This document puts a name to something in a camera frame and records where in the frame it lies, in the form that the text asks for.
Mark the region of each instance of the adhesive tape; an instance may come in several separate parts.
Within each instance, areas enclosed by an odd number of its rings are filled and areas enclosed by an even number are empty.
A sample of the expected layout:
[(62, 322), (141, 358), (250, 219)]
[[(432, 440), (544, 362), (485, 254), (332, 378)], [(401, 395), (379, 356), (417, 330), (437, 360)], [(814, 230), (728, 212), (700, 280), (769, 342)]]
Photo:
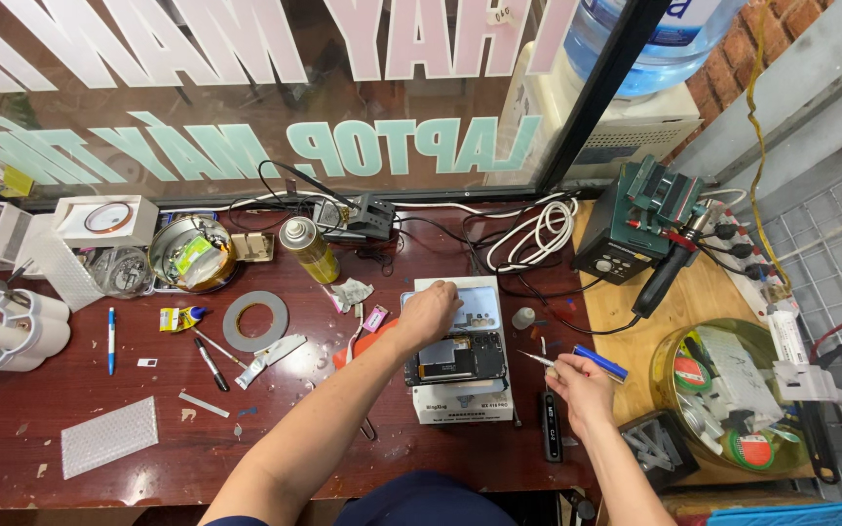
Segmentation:
[[(258, 338), (246, 338), (240, 332), (240, 317), (252, 305), (265, 305), (271, 309), (271, 329)], [(227, 343), (243, 353), (254, 353), (282, 339), (288, 329), (288, 308), (281, 298), (271, 292), (247, 292), (229, 305), (223, 316), (223, 335)]]

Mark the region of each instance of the dark red wooden table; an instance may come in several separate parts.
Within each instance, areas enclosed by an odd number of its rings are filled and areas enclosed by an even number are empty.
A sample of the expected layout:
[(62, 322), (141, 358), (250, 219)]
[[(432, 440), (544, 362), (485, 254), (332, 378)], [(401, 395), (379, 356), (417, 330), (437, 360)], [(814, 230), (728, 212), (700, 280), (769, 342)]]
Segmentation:
[[(459, 221), (466, 212), (459, 209), (411, 210), (417, 215), (441, 222), (459, 232)], [(274, 221), (275, 214), (256, 218), (243, 216), (244, 223)], [(510, 219), (472, 223), (474, 235), (505, 227)], [(343, 266), (341, 280), (356, 278), (375, 287), (368, 305), (388, 308), (392, 317), (399, 312), (399, 296), (414, 290), (416, 278), (470, 275), (466, 248), (437, 228), (419, 221), (405, 222), (405, 235), (398, 248), (387, 251), (395, 258), (391, 276), (383, 277), (371, 260), (357, 258), (351, 248), (334, 247)], [(566, 262), (573, 250), (560, 252), (564, 263), (553, 269), (529, 273), (530, 282), (542, 290), (564, 290), (578, 286)], [(522, 290), (513, 277), (501, 278), (509, 289)], [(45, 282), (24, 282), (22, 286), (55, 296)], [(202, 305), (212, 312), (200, 323), (215, 341), (226, 345), (222, 332), (228, 305), (251, 290), (277, 294), (288, 306), (287, 334), (300, 333), (308, 342), (266, 370), (243, 391), (233, 378), (241, 373), (235, 364), (211, 349), (214, 360), (226, 375), (232, 390), (220, 392), (210, 371), (193, 346), (193, 333), (169, 334), (158, 331), (159, 309)], [(589, 326), (583, 301), (574, 296), (574, 321)], [(539, 319), (544, 316), (537, 300), (500, 294), (500, 303), (509, 345), (509, 377), (513, 387), (521, 428), (511, 422), (452, 424), (443, 427), (418, 424), (412, 398), (401, 373), (394, 376), (376, 401), (369, 418), (378, 431), (374, 442), (357, 435), (336, 472), (316, 498), (355, 497), (380, 484), (416, 469), (448, 473), (477, 490), (509, 491), (523, 489), (569, 488), (579, 486), (596, 492), (596, 480), (582, 447), (565, 448), (565, 461), (544, 461), (538, 419), (537, 393), (544, 390), (541, 368), (515, 349), (538, 352), (540, 344), (531, 330), (515, 332), (512, 315), (524, 306), (532, 307)], [(553, 304), (569, 311), (567, 298)], [(107, 311), (115, 307), (116, 373), (107, 372)], [(250, 313), (261, 317), (262, 313)], [(256, 320), (243, 318), (247, 335), (263, 331), (270, 313)], [(332, 363), (321, 368), (322, 358), (345, 346), (356, 329), (352, 316), (338, 315), (321, 286), (312, 281), (297, 261), (279, 248), (274, 261), (243, 264), (239, 274), (220, 291), (203, 295), (166, 295), (134, 300), (103, 298), (70, 317), (73, 336), (60, 354), (48, 358), (29, 373), (0, 373), (0, 507), (100, 507), (157, 506), (209, 503), (216, 496), (228, 473), (255, 441), (306, 396), (308, 380), (319, 384), (333, 373)], [(555, 320), (539, 328), (547, 341), (562, 341), (551, 354), (565, 351), (575, 343), (592, 346), (589, 336), (566, 329)], [(236, 353), (245, 362), (251, 357)], [(157, 358), (156, 368), (137, 367), (141, 357)], [(222, 407), (230, 413), (223, 418), (180, 400), (181, 390)], [(126, 404), (154, 396), (158, 423), (156, 446), (143, 449), (121, 460), (64, 480), (61, 470), (62, 429), (79, 424)], [(256, 414), (237, 417), (242, 409), (257, 407)], [(181, 421), (181, 409), (196, 410), (196, 417)], [(242, 427), (238, 439), (236, 424)], [(570, 432), (566, 419), (562, 433)], [(19, 430), (27, 426), (24, 432)], [(273, 451), (281, 455), (281, 450)], [(41, 464), (47, 470), (38, 476)]]

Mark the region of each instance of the dark blue shirt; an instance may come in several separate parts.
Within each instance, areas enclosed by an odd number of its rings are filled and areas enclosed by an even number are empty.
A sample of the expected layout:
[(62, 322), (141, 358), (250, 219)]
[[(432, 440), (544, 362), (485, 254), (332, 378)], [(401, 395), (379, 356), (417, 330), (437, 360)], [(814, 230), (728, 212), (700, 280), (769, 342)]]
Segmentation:
[[(416, 471), (348, 503), (335, 526), (515, 526), (501, 508), (484, 496), (438, 472)], [(249, 517), (226, 517), (210, 526), (267, 526)]]

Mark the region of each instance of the glass window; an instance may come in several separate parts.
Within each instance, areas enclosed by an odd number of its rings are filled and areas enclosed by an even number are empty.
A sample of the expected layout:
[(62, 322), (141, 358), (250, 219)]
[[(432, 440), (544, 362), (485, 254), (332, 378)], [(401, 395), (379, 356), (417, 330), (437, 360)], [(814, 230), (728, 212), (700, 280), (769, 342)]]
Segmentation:
[(533, 185), (583, 85), (576, 10), (0, 0), (0, 167), (33, 200), (260, 195), (265, 159), (345, 192)]

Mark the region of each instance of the gold spray can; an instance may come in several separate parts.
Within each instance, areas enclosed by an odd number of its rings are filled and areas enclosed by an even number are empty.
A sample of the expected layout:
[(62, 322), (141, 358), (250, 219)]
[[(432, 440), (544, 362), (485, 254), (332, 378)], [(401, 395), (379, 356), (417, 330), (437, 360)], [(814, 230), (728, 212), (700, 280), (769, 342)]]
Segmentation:
[(324, 236), (320, 235), (317, 225), (310, 219), (289, 219), (282, 225), (278, 239), (317, 282), (327, 284), (340, 277), (340, 261), (333, 256)]

